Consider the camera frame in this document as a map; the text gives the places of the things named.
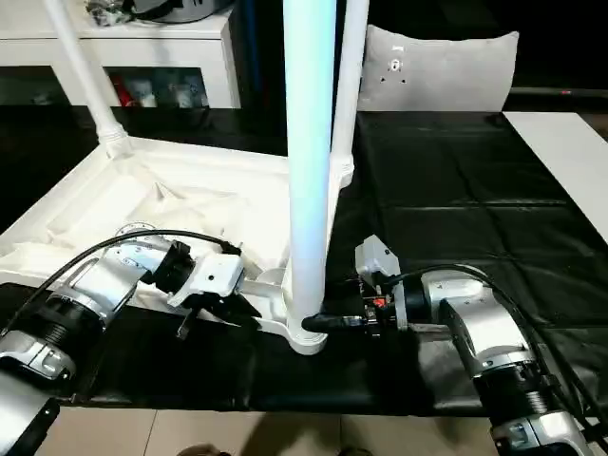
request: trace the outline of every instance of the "white shelf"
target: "white shelf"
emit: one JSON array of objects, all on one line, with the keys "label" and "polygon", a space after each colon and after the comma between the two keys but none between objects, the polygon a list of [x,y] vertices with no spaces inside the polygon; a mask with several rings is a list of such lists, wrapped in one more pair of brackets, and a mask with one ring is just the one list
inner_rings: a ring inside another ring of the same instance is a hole
[{"label": "white shelf", "polygon": [[[232,8],[229,8],[191,24],[132,22],[115,27],[98,27],[85,11],[85,0],[66,0],[66,5],[81,38],[220,40],[232,12]],[[56,37],[42,0],[0,0],[0,40]]]}]

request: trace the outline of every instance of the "white table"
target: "white table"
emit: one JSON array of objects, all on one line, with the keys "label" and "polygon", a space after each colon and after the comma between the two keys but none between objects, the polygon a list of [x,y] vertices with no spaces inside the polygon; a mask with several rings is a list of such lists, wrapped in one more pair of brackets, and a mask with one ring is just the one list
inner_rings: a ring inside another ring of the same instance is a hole
[{"label": "white table", "polygon": [[[104,67],[196,67],[211,107],[240,107],[234,9],[192,24],[100,28],[86,13],[84,0],[66,0],[66,5],[111,105],[120,103]],[[42,0],[0,0],[0,67],[25,66],[52,67],[69,101],[86,103]]]}]

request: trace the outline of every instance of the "gray cushion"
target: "gray cushion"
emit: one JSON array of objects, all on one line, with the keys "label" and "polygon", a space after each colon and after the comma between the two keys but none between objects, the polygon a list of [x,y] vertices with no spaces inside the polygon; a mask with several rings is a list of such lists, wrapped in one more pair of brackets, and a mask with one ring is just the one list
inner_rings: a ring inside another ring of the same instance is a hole
[{"label": "gray cushion", "polygon": [[486,40],[417,40],[368,26],[359,110],[500,111],[517,31]]}]

